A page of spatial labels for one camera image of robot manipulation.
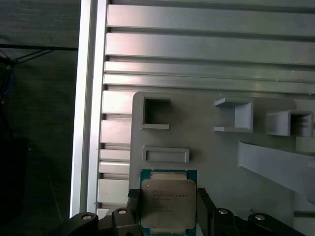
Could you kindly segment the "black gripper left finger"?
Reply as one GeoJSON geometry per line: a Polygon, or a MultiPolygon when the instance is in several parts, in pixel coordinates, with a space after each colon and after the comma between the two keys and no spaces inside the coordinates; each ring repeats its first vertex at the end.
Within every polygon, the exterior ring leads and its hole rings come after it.
{"type": "Polygon", "coordinates": [[[79,213],[51,230],[49,236],[140,236],[141,190],[131,189],[125,207],[101,219],[91,212],[79,213]]]}

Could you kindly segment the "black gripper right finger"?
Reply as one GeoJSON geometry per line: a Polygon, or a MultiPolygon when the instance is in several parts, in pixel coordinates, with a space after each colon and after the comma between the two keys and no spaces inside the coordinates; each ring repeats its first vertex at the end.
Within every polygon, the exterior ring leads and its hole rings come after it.
{"type": "Polygon", "coordinates": [[[247,220],[225,208],[217,208],[205,188],[197,188],[196,218],[204,236],[303,236],[291,226],[265,213],[247,220]]]}

